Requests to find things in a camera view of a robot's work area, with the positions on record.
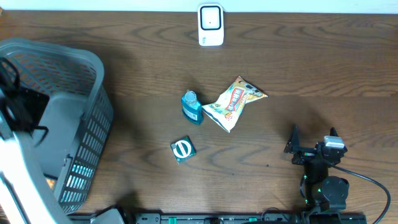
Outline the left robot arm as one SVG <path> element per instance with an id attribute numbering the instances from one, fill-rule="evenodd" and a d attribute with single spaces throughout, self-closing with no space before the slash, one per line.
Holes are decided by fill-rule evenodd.
<path id="1" fill-rule="evenodd" d="M 1 56 L 1 206 L 12 223 L 127 223 L 78 215 L 113 122 L 94 56 Z"/>

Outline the blue mouthwash bottle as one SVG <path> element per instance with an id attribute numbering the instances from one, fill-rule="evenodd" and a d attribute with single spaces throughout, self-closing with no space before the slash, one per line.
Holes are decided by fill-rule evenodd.
<path id="1" fill-rule="evenodd" d="M 202 105 L 194 91 L 187 90 L 182 96 L 181 104 L 182 113 L 190 122 L 197 125 L 203 122 Z"/>

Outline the green square box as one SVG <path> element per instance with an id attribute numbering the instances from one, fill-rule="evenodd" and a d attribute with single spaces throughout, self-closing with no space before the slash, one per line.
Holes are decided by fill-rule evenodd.
<path id="1" fill-rule="evenodd" d="M 178 164 L 196 156 L 196 149 L 188 136 L 181 138 L 170 145 L 172 153 Z"/>

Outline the orange tissue packet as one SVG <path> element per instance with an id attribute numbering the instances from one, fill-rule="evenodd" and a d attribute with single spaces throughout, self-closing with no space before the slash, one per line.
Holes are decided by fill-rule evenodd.
<path id="1" fill-rule="evenodd" d="M 57 183 L 57 181 L 56 180 L 54 180 L 54 179 L 50 179 L 50 178 L 45 178 L 46 179 L 46 181 L 47 181 L 47 184 L 49 185 L 49 187 L 50 187 L 50 189 L 51 190 L 54 190 L 55 189 L 55 186 L 56 186 L 56 183 Z"/>

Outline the yellow wet wipes pack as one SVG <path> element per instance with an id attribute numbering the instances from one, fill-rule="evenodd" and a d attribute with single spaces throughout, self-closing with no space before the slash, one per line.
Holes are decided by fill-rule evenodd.
<path id="1" fill-rule="evenodd" d="M 235 127 L 246 104 L 267 97 L 263 91 L 238 76 L 214 103 L 203 105 L 202 110 L 229 133 Z"/>

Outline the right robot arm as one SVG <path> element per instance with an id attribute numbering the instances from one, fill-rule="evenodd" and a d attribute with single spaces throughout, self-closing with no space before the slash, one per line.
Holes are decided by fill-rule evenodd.
<path id="1" fill-rule="evenodd" d="M 307 207 L 300 213 L 300 222 L 341 223 L 349 182 L 328 171 L 341 162 L 347 148 L 335 128 L 313 147 L 304 147 L 300 145 L 298 128 L 293 125 L 284 152 L 293 155 L 292 164 L 304 167 L 299 189 Z"/>

